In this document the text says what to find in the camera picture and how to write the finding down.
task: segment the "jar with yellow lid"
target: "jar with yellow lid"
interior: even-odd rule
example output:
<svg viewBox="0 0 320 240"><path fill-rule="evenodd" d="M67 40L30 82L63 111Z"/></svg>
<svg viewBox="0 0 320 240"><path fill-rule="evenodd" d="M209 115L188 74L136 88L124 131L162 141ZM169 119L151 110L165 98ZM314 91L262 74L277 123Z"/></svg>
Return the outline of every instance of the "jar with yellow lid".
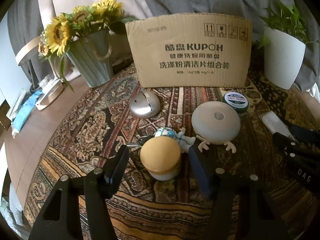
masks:
<svg viewBox="0 0 320 240"><path fill-rule="evenodd" d="M173 179L181 170L180 146L167 136L151 138L142 146L140 160L155 179Z"/></svg>

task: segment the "computer mouse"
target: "computer mouse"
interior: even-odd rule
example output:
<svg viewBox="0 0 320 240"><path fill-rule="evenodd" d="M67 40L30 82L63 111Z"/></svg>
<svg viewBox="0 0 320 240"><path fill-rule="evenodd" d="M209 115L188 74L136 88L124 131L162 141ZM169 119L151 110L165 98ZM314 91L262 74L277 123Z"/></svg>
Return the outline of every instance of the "computer mouse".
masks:
<svg viewBox="0 0 320 240"><path fill-rule="evenodd" d="M160 100L154 92L145 90L130 100L129 109L135 117L149 118L158 114Z"/></svg>

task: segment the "shipping symbol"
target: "shipping symbol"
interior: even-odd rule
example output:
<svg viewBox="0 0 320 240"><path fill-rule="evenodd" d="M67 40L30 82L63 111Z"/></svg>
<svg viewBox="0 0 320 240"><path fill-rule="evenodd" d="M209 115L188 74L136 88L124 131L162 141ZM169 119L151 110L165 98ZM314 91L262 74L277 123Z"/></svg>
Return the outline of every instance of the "shipping symbol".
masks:
<svg viewBox="0 0 320 240"><path fill-rule="evenodd" d="M238 27L229 25L229 39L238 39Z"/></svg>
<svg viewBox="0 0 320 240"><path fill-rule="evenodd" d="M248 39L248 28L240 27L239 39L241 41L247 41L247 39Z"/></svg>
<svg viewBox="0 0 320 240"><path fill-rule="evenodd" d="M217 24L217 37L226 38L227 27L224 24Z"/></svg>
<svg viewBox="0 0 320 240"><path fill-rule="evenodd" d="M204 24L204 36L214 37L214 24L213 23L205 23Z"/></svg>

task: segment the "yellow lid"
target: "yellow lid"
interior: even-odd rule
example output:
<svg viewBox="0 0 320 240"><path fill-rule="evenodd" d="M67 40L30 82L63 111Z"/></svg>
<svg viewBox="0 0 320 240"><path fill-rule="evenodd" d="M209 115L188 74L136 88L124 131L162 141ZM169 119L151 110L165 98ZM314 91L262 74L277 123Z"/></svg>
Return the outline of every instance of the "yellow lid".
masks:
<svg viewBox="0 0 320 240"><path fill-rule="evenodd" d="M148 140L140 152L140 160L153 174L169 173L179 163L180 146L176 140L159 136Z"/></svg>

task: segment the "round green container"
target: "round green container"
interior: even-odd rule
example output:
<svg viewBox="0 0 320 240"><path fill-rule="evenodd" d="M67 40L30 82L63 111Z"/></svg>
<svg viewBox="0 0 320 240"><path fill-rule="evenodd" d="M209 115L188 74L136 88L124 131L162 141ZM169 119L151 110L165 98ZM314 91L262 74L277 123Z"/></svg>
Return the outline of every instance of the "round green container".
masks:
<svg viewBox="0 0 320 240"><path fill-rule="evenodd" d="M222 101L231 106L239 116L243 116L249 108L249 102L247 98L237 92L226 93Z"/></svg>

